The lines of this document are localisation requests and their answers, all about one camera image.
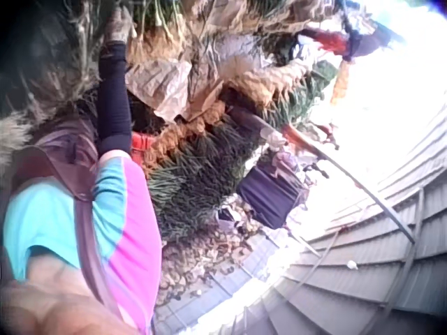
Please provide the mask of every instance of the tarp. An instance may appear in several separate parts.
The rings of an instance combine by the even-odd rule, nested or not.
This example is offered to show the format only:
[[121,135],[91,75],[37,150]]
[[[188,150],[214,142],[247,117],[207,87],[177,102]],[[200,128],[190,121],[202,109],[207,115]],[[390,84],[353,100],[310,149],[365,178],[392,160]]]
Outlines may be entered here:
[[254,220],[271,229],[279,229],[298,205],[302,190],[281,177],[273,177],[268,167],[253,167],[237,186],[237,194],[253,209]]

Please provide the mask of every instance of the paper wrapping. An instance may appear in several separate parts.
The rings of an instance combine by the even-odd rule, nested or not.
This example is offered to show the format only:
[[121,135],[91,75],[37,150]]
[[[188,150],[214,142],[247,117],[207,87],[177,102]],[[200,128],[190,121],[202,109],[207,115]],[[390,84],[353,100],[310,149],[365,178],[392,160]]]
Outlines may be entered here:
[[146,61],[126,74],[127,89],[153,108],[156,116],[174,123],[186,110],[190,70],[187,61]]

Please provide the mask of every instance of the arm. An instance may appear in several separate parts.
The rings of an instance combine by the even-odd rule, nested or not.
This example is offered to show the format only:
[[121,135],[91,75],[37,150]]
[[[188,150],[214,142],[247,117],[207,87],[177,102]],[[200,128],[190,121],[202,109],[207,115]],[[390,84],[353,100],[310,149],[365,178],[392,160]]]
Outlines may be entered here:
[[127,9],[117,9],[106,27],[104,46],[100,53],[98,67],[101,82],[96,109],[101,165],[114,157],[130,158],[131,109],[124,76],[126,42],[131,25]]

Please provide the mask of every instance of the person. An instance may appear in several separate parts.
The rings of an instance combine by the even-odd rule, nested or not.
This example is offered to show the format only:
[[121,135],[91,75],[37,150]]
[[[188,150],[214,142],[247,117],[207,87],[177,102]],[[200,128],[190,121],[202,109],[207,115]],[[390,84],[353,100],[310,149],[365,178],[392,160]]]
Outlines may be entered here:
[[[73,130],[73,125],[88,125],[85,119],[56,126],[36,144],[52,153],[52,161],[67,156],[68,162],[97,169],[89,200],[92,238],[117,312],[97,299],[81,268],[79,255],[85,246],[77,245],[78,199],[56,177],[33,178],[9,198],[3,221],[2,250],[14,280],[1,288],[1,318],[12,334],[151,332],[161,277],[161,237],[145,174],[130,157],[131,112],[124,75],[132,26],[127,9],[117,7],[105,28],[98,63],[96,148],[85,144],[93,143],[88,132]],[[60,141],[54,146],[57,136]],[[85,155],[88,151],[97,151],[93,161]]]

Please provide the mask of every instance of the pipe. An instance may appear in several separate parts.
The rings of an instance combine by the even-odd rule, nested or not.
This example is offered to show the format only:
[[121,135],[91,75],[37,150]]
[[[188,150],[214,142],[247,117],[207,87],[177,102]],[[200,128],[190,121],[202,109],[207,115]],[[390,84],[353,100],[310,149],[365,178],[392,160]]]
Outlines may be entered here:
[[368,194],[371,197],[371,199],[373,199],[380,206],[380,208],[382,208],[383,212],[386,213],[386,215],[391,220],[394,221],[394,223],[399,227],[399,229],[404,233],[406,238],[412,244],[415,243],[410,229],[401,222],[396,211],[388,204],[388,202],[383,197],[381,197],[377,192],[374,192],[370,190],[368,187],[366,187],[364,182],[361,182],[359,178],[355,177],[354,174],[350,173],[343,165],[341,165],[335,159],[333,159],[331,155],[328,154],[327,151],[323,148],[322,145],[310,140],[304,134],[300,133],[294,127],[292,127],[292,125],[290,124],[284,127],[283,134],[290,143],[299,146],[299,148],[301,149],[310,151],[311,153],[317,155],[321,159],[326,159],[327,161],[330,161],[333,165],[339,168],[346,176],[351,178],[356,183],[356,185],[358,185],[361,189],[363,189],[364,192],[366,192],[366,194]]

